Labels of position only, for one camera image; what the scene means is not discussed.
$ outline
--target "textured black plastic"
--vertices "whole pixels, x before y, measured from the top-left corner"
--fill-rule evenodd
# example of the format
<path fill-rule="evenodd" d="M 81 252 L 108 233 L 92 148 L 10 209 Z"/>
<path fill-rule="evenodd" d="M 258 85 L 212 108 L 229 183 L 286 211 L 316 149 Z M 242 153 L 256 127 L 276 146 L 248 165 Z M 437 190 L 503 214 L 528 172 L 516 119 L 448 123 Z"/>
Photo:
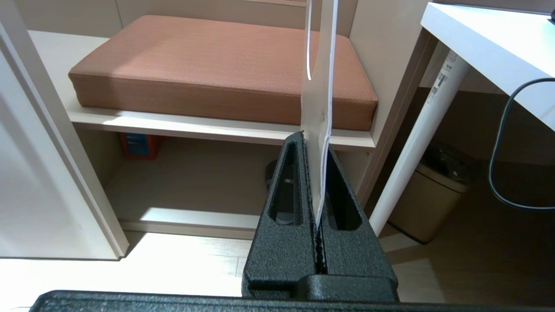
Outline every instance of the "textured black plastic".
<path fill-rule="evenodd" d="M 293 165 L 296 172 L 299 198 L 290 202 L 298 201 L 295 209 L 301 222 L 293 227 L 277 224 L 272 214 L 285 165 Z M 395 273 L 331 148 L 319 231 L 312 216 L 309 179 L 304 138 L 298 132 L 285 141 L 277 161 L 245 264 L 243 297 L 396 301 Z"/>
<path fill-rule="evenodd" d="M 371 304 L 325 301 L 260 300 L 154 294 L 51 291 L 29 312 L 201 312 L 201 311 L 375 311 L 375 312 L 554 312 L 554 308 L 492 307 L 445 304 Z"/>

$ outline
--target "black cable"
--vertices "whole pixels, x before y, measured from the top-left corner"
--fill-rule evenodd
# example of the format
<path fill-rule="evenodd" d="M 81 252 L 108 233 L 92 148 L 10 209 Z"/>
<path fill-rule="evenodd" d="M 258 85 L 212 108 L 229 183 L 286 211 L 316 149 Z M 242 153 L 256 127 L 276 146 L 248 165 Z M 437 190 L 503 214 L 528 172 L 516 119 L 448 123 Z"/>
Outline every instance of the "black cable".
<path fill-rule="evenodd" d="M 495 157 L 497 156 L 497 149 L 499 148 L 499 142 L 501 140 L 501 134 L 503 133 L 503 129 L 505 127 L 505 122 L 507 121 L 507 115 L 509 114 L 509 110 L 510 110 L 511 106 L 514 103 L 514 98 L 522 90 L 526 89 L 527 87 L 529 87 L 533 84 L 542 83 L 542 82 L 555 82 L 555 78 L 541 78 L 541 79 L 536 79 L 536 80 L 529 81 L 529 82 L 521 85 L 520 87 L 518 87 L 515 90 L 515 92 L 513 92 L 511 97 L 509 98 L 509 101 L 507 101 L 507 104 L 505 105 L 505 110 L 503 111 L 503 116 L 501 116 L 501 122 L 499 124 L 499 130 L 497 131 L 497 139 L 495 140 L 495 145 L 493 146 L 493 153 L 491 155 L 490 166 L 488 168 L 488 180 L 489 180 L 490 188 L 491 188 L 491 191 L 493 192 L 493 195 L 495 195 L 495 197 L 497 199 L 499 199 L 502 203 L 504 203 L 506 205 L 509 205 L 511 207 L 518 208 L 518 209 L 524 209 L 524 210 L 553 210 L 553 209 L 555 209 L 555 207 L 534 207 L 534 206 L 520 205 L 520 204 L 517 204 L 517 203 L 513 203 L 512 201 L 510 201 L 510 200 L 506 199 L 505 197 L 501 196 L 501 194 L 499 194 L 499 192 L 497 191 L 497 189 L 493 185 L 493 165 L 495 163 Z"/>

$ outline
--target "desk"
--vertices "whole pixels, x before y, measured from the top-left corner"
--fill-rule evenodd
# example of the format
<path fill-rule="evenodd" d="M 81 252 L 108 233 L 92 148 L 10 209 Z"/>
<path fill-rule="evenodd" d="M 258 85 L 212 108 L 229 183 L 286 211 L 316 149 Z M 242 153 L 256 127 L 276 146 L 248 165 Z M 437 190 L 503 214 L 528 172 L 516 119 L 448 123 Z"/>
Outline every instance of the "desk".
<path fill-rule="evenodd" d="M 429 3 L 421 24 L 451 51 L 370 216 L 376 234 L 397 204 L 469 66 L 508 94 L 530 80 L 555 77 L 555 26 L 547 15 Z M 555 130 L 553 84 L 531 86 L 516 100 Z"/>

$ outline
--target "white cabinet door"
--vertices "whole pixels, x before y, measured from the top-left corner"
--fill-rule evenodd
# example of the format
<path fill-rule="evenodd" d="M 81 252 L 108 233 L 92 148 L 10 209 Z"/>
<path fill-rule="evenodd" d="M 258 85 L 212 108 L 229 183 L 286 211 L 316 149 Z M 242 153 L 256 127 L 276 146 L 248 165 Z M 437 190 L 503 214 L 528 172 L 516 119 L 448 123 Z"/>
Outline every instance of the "white cabinet door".
<path fill-rule="evenodd" d="M 0 1 L 0 256 L 118 259 L 128 242 L 13 1 Z"/>

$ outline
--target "white paper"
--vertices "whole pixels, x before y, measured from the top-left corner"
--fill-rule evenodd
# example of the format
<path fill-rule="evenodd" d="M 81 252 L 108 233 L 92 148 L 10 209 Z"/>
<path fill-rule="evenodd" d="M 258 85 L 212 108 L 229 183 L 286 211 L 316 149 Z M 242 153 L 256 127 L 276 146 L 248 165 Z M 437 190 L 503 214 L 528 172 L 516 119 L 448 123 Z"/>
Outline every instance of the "white paper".
<path fill-rule="evenodd" d="M 327 149 L 331 136 L 331 100 L 334 77 L 337 0 L 323 0 L 320 40 L 314 72 L 310 73 L 312 0 L 306 2 L 304 75 L 301 92 L 301 130 L 304 132 L 312 212 L 320 225 L 326 192 Z"/>

